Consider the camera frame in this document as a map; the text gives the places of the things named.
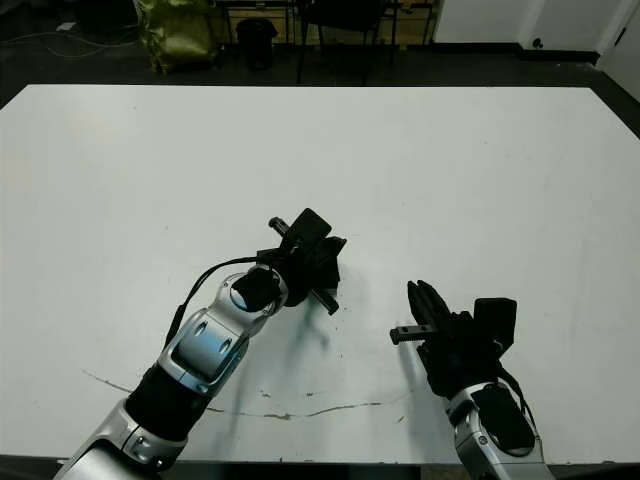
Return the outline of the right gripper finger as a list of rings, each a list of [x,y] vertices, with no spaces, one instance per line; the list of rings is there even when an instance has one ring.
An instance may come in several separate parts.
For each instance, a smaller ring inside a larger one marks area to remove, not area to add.
[[[432,287],[423,280],[409,281],[407,295],[411,314],[418,325],[433,327]]]
[[[440,296],[440,294],[432,287],[432,298],[434,304],[434,325],[445,325],[446,322],[450,319],[451,312],[444,301],[444,299]]]

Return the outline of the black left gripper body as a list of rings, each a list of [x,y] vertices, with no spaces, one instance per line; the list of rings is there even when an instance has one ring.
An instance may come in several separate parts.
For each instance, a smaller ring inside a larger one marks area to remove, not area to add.
[[[346,245],[331,236],[331,225],[320,216],[298,216],[291,225],[273,217],[268,226],[281,237],[277,248],[259,250],[258,262],[273,268],[288,289],[284,303],[293,307],[309,295],[334,314],[339,304],[332,296],[340,282],[338,256]]]

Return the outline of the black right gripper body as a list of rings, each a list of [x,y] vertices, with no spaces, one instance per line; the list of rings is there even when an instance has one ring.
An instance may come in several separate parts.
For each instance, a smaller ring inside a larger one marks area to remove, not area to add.
[[[389,332],[391,342],[416,342],[432,392],[452,398],[466,387],[497,378],[503,349],[500,325],[468,311],[451,312],[445,325],[398,326]]]

